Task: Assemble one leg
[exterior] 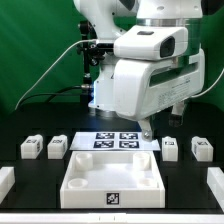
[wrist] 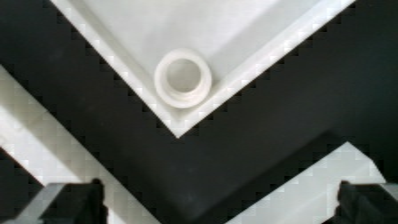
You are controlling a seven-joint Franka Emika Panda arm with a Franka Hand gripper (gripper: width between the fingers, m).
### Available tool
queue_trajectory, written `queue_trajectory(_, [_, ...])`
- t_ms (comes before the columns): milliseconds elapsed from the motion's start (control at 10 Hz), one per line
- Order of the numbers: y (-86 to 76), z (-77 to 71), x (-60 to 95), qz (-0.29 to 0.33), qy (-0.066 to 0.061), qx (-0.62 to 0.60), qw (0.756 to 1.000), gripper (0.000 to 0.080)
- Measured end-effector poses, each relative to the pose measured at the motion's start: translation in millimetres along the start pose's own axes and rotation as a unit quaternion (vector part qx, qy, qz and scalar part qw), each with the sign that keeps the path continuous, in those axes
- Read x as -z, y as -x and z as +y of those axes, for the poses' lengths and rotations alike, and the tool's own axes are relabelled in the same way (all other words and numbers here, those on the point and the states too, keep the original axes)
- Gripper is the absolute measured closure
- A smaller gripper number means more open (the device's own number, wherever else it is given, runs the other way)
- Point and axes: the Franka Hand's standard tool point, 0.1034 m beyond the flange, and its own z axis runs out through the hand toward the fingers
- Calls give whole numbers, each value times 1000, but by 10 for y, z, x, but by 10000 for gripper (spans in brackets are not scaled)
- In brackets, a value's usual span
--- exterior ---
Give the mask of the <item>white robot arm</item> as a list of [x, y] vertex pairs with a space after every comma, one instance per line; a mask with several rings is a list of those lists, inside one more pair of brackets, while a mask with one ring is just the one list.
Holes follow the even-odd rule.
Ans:
[[89, 107], [136, 121], [152, 139], [151, 116], [171, 108], [182, 124], [186, 100], [204, 85], [201, 19], [224, 0], [73, 0], [96, 33], [90, 62], [100, 66]]

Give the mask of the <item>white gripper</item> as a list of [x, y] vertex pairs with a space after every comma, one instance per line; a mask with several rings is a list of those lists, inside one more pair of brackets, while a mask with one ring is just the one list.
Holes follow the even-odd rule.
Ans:
[[182, 100], [199, 93], [204, 85], [205, 56], [202, 49], [189, 57], [189, 64], [176, 78], [150, 85], [153, 77], [170, 75], [173, 72], [172, 64], [172, 59], [156, 62], [121, 59], [115, 66], [114, 110], [122, 118], [140, 120], [138, 124], [142, 138], [148, 142], [153, 140], [148, 116], [173, 105], [169, 125], [181, 126], [185, 110]]

